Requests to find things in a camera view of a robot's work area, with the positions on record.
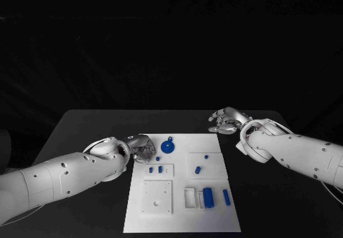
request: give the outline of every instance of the blue object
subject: blue object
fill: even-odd
[[[227,206],[230,206],[231,205],[231,200],[230,200],[230,195],[228,195],[227,189],[224,190],[224,197],[225,197]]]
[[[173,139],[172,137],[169,137],[169,140],[166,140],[162,144],[162,150],[166,154],[172,153],[173,152],[173,149],[175,149],[175,145],[173,145]]]
[[[198,166],[196,169],[195,169],[195,173],[199,174],[201,173],[201,167]]]
[[[202,194],[204,194],[205,207],[206,207],[206,208],[215,207],[214,196],[212,196],[212,189],[211,189],[209,187],[206,187],[206,188],[202,190]]]

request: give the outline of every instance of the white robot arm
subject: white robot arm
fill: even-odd
[[[156,154],[155,143],[139,134],[106,138],[75,152],[0,175],[0,225],[31,209],[65,199],[114,180],[126,171],[130,155],[146,163]]]
[[[254,120],[231,107],[217,111],[209,121],[215,118],[209,131],[232,134],[240,129],[237,148],[253,159],[266,163],[274,157],[289,169],[343,188],[343,146],[294,134],[273,120]]]

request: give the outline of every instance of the table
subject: table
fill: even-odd
[[[208,133],[217,111],[71,110],[65,113],[34,165],[74,152],[100,139],[132,134]],[[274,111],[247,111],[255,119],[286,125]],[[343,211],[319,181],[291,171],[274,159],[266,164],[235,145],[240,133],[218,134],[242,233],[163,234],[163,237],[342,237]],[[0,228],[2,237],[160,237],[124,234],[133,161],[127,172],[75,196],[46,204],[19,222]]]

